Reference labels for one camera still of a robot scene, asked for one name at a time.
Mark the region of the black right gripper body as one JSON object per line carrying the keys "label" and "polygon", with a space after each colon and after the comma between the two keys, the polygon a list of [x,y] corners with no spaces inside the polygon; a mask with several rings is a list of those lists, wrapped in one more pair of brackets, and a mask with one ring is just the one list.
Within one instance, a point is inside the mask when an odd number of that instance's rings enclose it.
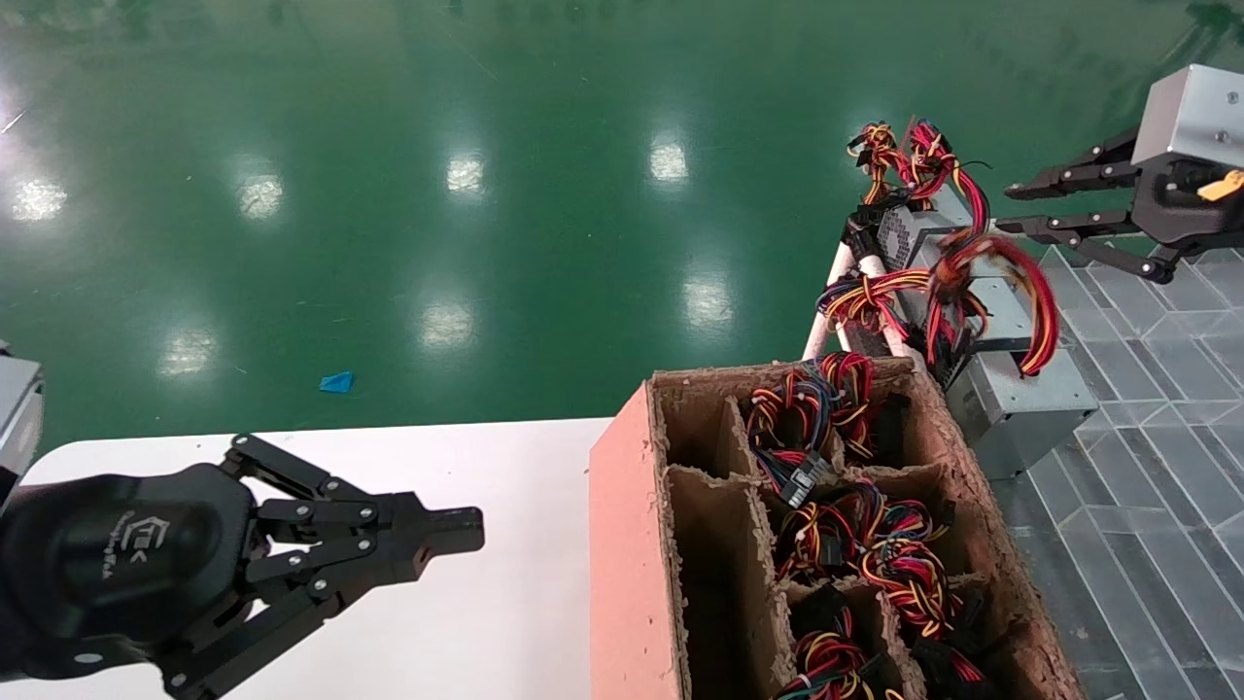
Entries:
{"label": "black right gripper body", "polygon": [[1146,163],[1135,187],[1132,221],[1163,247],[1242,247],[1242,167],[1192,157]]}

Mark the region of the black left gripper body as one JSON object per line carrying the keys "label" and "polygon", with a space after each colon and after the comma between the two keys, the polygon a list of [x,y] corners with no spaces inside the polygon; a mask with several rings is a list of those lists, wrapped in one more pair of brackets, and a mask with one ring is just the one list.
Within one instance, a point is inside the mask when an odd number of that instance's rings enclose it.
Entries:
{"label": "black left gripper body", "polygon": [[2,679],[65,681],[216,642],[253,601],[255,497],[199,464],[26,484],[2,509]]}

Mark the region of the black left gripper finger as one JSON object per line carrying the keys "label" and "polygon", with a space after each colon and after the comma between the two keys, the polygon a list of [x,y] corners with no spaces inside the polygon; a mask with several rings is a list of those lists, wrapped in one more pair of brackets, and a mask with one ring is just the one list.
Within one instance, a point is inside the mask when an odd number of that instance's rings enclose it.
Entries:
{"label": "black left gripper finger", "polygon": [[289,496],[258,506],[258,518],[271,536],[355,536],[381,531],[404,536],[484,535],[480,509],[427,509],[412,492],[368,494],[345,477],[254,435],[231,439],[221,471],[236,481],[249,477]]}
{"label": "black left gripper finger", "polygon": [[484,542],[481,532],[381,532],[254,561],[243,597],[265,609],[216,642],[160,661],[165,690],[173,699],[221,699],[369,591],[413,583],[438,555],[476,552]]}

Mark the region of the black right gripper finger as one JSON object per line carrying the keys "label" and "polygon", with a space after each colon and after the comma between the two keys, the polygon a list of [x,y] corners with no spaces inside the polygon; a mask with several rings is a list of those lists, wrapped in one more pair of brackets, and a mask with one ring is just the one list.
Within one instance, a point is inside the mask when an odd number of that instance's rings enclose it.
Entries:
{"label": "black right gripper finger", "polygon": [[1137,134],[1137,131],[1125,131],[1101,140],[1071,162],[1042,168],[1030,182],[1013,183],[1006,187],[1005,195],[1014,200],[1036,200],[1133,188],[1140,178],[1140,168],[1132,164]]}
{"label": "black right gripper finger", "polygon": [[1074,218],[998,218],[996,229],[1030,242],[1062,245],[1090,262],[1102,264],[1151,283],[1171,283],[1182,254],[1163,247],[1154,256],[1138,256],[1105,242],[1107,237],[1140,233],[1128,211],[1088,213]]}

